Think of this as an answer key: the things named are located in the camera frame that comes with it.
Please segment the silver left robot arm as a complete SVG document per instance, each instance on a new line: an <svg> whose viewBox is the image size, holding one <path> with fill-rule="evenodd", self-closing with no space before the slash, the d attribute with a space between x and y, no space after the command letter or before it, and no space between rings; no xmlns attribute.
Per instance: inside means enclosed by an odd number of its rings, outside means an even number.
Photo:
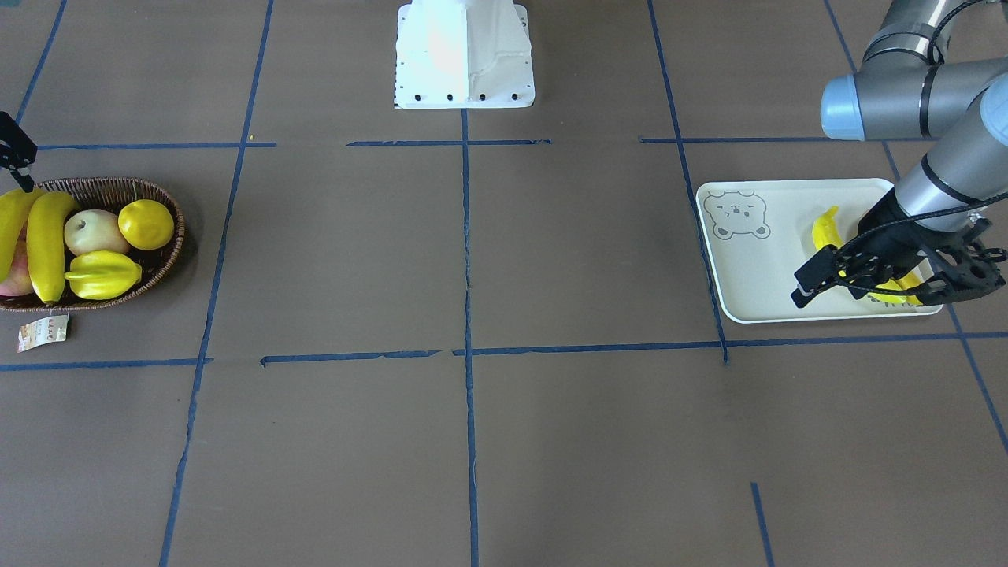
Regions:
<svg viewBox="0 0 1008 567"><path fill-rule="evenodd" d="M983 244L990 223L971 215L1006 197L1006 60L947 61L951 21L965 7L893 1L858 71L825 87L820 119L830 139L917 134L935 145L861 218L852 240L825 246L796 270L799 308L833 287L854 298L882 293L923 261L933 274L910 295L925 306L1005 286L1006 252Z"/></svg>

